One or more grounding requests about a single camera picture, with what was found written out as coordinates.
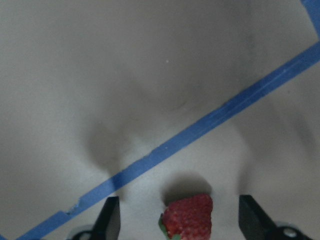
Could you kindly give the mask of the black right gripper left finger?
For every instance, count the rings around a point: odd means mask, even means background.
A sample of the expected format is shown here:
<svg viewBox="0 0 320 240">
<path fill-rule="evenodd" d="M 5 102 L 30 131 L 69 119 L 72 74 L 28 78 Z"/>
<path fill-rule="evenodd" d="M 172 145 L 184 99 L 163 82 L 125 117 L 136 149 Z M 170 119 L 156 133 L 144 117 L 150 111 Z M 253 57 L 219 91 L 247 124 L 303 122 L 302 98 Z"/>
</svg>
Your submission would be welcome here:
<svg viewBox="0 0 320 240">
<path fill-rule="evenodd" d="M 92 228 L 92 240 L 117 240 L 121 229 L 120 199 L 108 197 Z"/>
</svg>

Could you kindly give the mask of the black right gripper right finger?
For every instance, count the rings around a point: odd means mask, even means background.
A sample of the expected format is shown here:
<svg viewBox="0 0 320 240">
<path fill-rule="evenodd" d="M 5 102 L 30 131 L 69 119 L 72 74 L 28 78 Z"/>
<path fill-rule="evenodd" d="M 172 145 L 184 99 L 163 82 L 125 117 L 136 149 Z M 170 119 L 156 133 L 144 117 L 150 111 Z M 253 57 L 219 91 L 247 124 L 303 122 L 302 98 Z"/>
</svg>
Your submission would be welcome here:
<svg viewBox="0 0 320 240">
<path fill-rule="evenodd" d="M 238 225 L 246 240 L 279 240 L 275 222 L 251 195 L 240 195 Z"/>
</svg>

